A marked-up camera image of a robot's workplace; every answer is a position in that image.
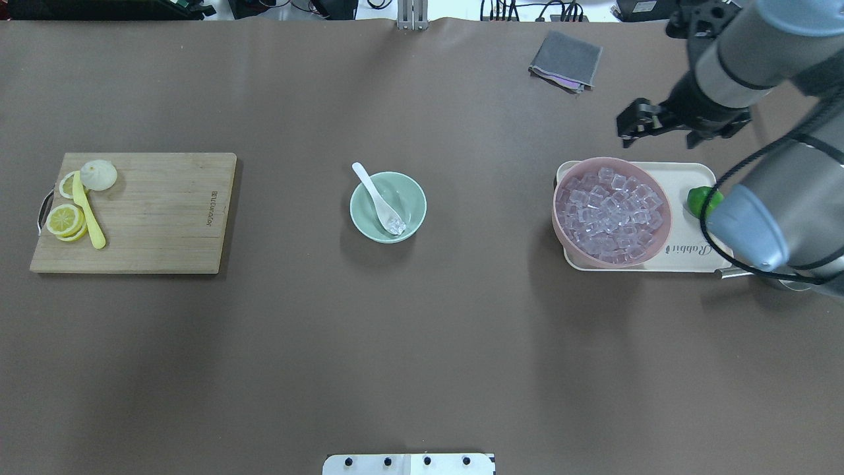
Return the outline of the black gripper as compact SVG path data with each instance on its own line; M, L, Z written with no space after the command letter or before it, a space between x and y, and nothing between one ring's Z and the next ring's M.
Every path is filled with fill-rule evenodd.
M623 148L630 148L643 137L688 131L685 145L693 150L716 137L732 138L751 121L750 108L727 108L709 99L690 71L659 105L645 98L633 100L616 117L616 135Z

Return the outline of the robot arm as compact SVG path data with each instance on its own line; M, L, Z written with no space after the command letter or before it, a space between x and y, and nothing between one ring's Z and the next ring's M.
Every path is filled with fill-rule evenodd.
M750 124L790 83L815 100L805 116L715 180L698 225L733 267L781 286L842 297L842 2L676 1L666 33L688 70L654 104L616 117L624 147L685 132L696 148Z

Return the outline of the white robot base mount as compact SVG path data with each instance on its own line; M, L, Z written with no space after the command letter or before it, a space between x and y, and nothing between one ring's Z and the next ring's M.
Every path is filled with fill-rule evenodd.
M322 474L495 474L494 454L409 452L328 456Z

